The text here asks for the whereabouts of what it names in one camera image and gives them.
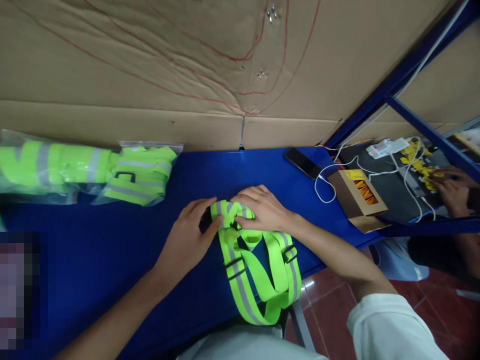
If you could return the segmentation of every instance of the plastic bag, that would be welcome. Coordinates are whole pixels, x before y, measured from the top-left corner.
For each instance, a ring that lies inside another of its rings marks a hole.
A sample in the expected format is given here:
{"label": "plastic bag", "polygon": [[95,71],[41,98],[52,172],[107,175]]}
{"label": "plastic bag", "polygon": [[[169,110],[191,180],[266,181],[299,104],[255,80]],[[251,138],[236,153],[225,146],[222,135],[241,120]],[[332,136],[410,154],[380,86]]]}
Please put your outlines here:
{"label": "plastic bag", "polygon": [[70,205],[78,192],[98,195],[119,156],[16,131],[1,135],[0,193],[9,202]]}
{"label": "plastic bag", "polygon": [[113,176],[92,204],[123,200],[153,206],[161,202],[183,144],[120,141],[120,145],[122,151]]}

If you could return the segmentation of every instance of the smartphone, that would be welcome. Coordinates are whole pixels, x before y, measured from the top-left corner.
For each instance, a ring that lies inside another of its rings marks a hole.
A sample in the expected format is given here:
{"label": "smartphone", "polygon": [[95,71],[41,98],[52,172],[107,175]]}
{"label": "smartphone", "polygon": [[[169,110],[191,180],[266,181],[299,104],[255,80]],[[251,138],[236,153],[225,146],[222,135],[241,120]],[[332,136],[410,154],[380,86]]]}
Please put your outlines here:
{"label": "smartphone", "polygon": [[291,162],[293,165],[303,171],[305,175],[313,180],[319,176],[320,171],[322,170],[295,147],[289,148],[284,156],[289,162]]}

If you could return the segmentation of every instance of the reflective strip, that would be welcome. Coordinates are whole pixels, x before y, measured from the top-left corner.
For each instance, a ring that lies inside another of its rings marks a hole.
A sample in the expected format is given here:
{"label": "reflective strip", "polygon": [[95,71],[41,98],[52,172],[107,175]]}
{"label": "reflective strip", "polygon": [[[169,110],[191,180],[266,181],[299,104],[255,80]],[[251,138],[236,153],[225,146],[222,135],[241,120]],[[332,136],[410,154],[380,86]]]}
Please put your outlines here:
{"label": "reflective strip", "polygon": [[117,193],[134,196],[134,197],[144,199],[144,200],[147,200],[147,201],[153,201],[157,198],[156,196],[150,196],[150,195],[144,194],[143,192],[140,192],[140,191],[137,191],[137,190],[132,190],[132,189],[128,189],[128,188],[125,188],[125,187],[112,185],[112,184],[108,184],[107,186],[105,186],[105,191],[106,190],[112,190],[112,191],[115,191]]}
{"label": "reflective strip", "polygon": [[246,219],[247,218],[247,207],[245,205],[243,205],[242,203],[240,203],[240,207],[241,207],[241,217]]}
{"label": "reflective strip", "polygon": [[290,262],[290,270],[291,275],[293,276],[293,301],[295,301],[299,298],[299,294],[297,294],[299,284],[297,283],[297,273],[295,272],[295,266],[293,261]]}
{"label": "reflective strip", "polygon": [[293,258],[295,256],[295,251],[293,249],[290,249],[285,254],[290,254]]}
{"label": "reflective strip", "polygon": [[121,160],[116,163],[117,165],[127,165],[127,166],[135,166],[139,168],[154,168],[156,166],[159,166],[161,168],[167,169],[167,170],[172,170],[172,166],[163,162],[157,162],[157,163],[149,163],[149,162],[141,162],[141,161],[125,161]]}
{"label": "reflective strip", "polygon": [[285,241],[285,247],[287,248],[289,246],[289,240],[287,239],[287,235],[285,235],[284,232],[278,232],[280,234],[280,236],[283,238],[283,240]]}
{"label": "reflective strip", "polygon": [[50,144],[42,143],[36,156],[36,176],[43,186],[50,186],[49,178],[49,150]]}
{"label": "reflective strip", "polygon": [[[219,215],[222,215],[222,202],[221,201],[217,201],[216,204],[215,204],[215,207],[216,207],[216,215],[219,216]],[[225,226],[225,219],[223,219],[223,224],[221,225],[221,229],[227,229],[230,227],[230,224],[228,226]]]}
{"label": "reflective strip", "polygon": [[[279,231],[278,233],[280,234],[280,236],[285,241],[285,247],[288,247],[289,246],[289,240],[287,239],[287,235],[285,235],[285,233],[281,232],[281,231]],[[290,253],[292,256],[295,255],[294,249],[288,250],[287,253]],[[290,270],[291,270],[291,275],[293,277],[293,299],[296,300],[299,297],[299,294],[297,294],[298,293],[298,279],[297,279],[297,273],[295,271],[295,266],[294,266],[293,261],[290,261]]]}
{"label": "reflective strip", "polygon": [[20,161],[20,159],[22,158],[22,147],[21,146],[14,147],[13,151],[15,152],[15,159],[17,161]]}
{"label": "reflective strip", "polygon": [[86,182],[95,183],[97,177],[97,169],[99,167],[100,155],[102,154],[102,149],[94,147],[90,155],[90,162],[88,163]]}
{"label": "reflective strip", "polygon": [[[228,252],[230,254],[230,259],[232,261],[235,260],[236,259],[235,252],[231,248],[228,248]],[[234,263],[232,265],[232,268],[233,268],[234,273],[237,274],[239,272],[239,263],[238,262]],[[254,311],[252,310],[252,307],[250,306],[250,302],[247,298],[247,293],[245,292],[245,286],[244,286],[244,282],[242,281],[242,278],[240,276],[237,276],[235,278],[235,280],[236,280],[236,284],[238,286],[238,290],[240,291],[241,301],[243,302],[243,305],[245,306],[247,314],[251,317],[251,319],[255,323],[257,323],[258,325],[262,325],[260,320],[255,316]]]}

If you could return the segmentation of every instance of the pixelated area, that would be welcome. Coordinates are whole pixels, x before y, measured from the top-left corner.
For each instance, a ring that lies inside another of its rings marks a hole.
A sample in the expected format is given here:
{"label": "pixelated area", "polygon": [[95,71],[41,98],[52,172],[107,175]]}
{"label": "pixelated area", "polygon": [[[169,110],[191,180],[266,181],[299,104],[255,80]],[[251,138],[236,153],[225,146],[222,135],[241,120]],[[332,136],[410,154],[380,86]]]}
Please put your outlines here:
{"label": "pixelated area", "polygon": [[[20,236],[24,240],[30,236]],[[25,348],[32,338],[34,273],[39,247],[31,242],[0,243],[0,351]]]}

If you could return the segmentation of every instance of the hand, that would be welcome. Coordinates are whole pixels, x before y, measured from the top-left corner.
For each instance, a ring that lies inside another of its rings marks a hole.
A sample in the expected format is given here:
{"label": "hand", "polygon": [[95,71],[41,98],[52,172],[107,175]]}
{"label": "hand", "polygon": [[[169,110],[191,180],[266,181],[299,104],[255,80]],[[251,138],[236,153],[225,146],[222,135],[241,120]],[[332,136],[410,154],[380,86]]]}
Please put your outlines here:
{"label": "hand", "polygon": [[440,192],[443,204],[453,218],[467,217],[470,215],[467,207],[469,188],[461,182],[446,179],[443,183],[432,181]]}
{"label": "hand", "polygon": [[248,187],[230,201],[240,202],[255,213],[255,219],[235,218],[243,229],[288,232],[295,217],[264,185]]}
{"label": "hand", "polygon": [[223,216],[218,216],[204,233],[200,232],[199,223],[204,212],[215,201],[216,197],[192,201],[181,211],[173,224],[152,269],[156,277],[167,282],[163,284],[167,288],[175,287],[207,253]]}
{"label": "hand", "polygon": [[[445,174],[445,175],[455,175],[458,177],[457,180],[453,180],[454,182],[458,183],[459,185],[466,186],[467,188],[474,189],[474,188],[480,188],[480,185],[475,182],[465,171],[460,170],[459,168],[455,166],[447,166],[444,168],[441,168],[439,170],[435,170],[433,172],[433,175],[437,174]],[[443,184],[445,180],[448,180],[447,177],[445,176],[435,176],[432,178],[435,182]]]}

